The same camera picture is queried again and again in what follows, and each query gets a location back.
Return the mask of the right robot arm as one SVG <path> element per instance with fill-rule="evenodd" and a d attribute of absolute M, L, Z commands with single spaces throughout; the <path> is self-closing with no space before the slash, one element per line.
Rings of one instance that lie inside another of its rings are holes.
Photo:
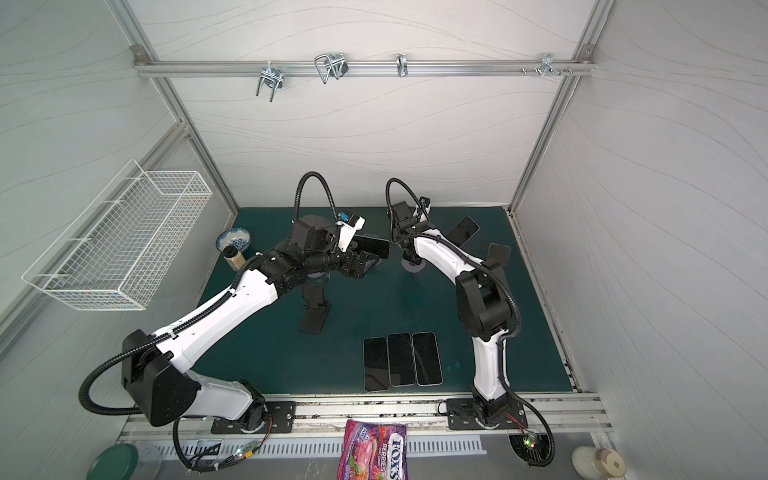
<path fill-rule="evenodd" d="M 401 179 L 385 184 L 390 242 L 403 253 L 403 266 L 416 273 L 433 265 L 455 287 L 457 313 L 472 339 L 475 373 L 472 415 L 479 427 L 492 430 L 504 420 L 516 424 L 515 453 L 530 467 L 543 468 L 555 459 L 553 432 L 539 410 L 511 388 L 506 342 L 522 329 L 522 315 L 511 294 L 504 266 L 466 253 L 430 218 L 430 201 L 418 197 Z"/>

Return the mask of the landscape phone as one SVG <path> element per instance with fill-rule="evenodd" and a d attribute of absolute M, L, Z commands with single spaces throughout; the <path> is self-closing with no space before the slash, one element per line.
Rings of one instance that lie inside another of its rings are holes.
<path fill-rule="evenodd" d="M 355 235 L 351 246 L 355 252 L 366 252 L 384 260 L 389 258 L 391 243 L 389 240 L 378 237 Z"/>
<path fill-rule="evenodd" d="M 367 392 L 386 391 L 391 387 L 388 343 L 385 337 L 363 342 L 364 388 Z"/>

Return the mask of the white-edged phone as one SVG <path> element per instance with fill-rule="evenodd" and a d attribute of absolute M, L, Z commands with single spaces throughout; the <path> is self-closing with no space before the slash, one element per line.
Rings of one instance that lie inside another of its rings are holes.
<path fill-rule="evenodd" d="M 412 344 L 417 384 L 440 385 L 443 374 L 436 335 L 433 332 L 414 333 Z"/>

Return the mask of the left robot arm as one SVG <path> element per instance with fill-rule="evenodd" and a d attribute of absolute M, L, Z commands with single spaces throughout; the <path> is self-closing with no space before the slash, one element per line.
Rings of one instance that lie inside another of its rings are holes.
<path fill-rule="evenodd" d="M 332 214 L 330 220 L 293 215 L 290 235 L 246 260 L 220 293 L 150 335 L 137 330 L 126 337 L 122 352 L 83 380 L 80 405 L 102 416 L 142 414 L 155 427 L 183 417 L 215 417 L 244 432 L 258 430 L 268 412 L 255 387 L 246 381 L 200 375 L 192 368 L 243 321 L 310 278 L 338 271 L 361 279 L 388 257 L 387 240 L 362 234 L 363 217 L 348 210 Z M 95 381 L 115 366 L 122 369 L 123 388 L 134 402 L 131 407 L 107 407 L 91 397 Z"/>

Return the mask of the purple phone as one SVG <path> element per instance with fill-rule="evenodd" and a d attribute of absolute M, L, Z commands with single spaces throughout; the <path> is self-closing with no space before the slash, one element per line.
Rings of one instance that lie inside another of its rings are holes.
<path fill-rule="evenodd" d="M 393 387 L 416 383 L 413 343 L 409 333 L 387 336 L 390 382 Z"/>

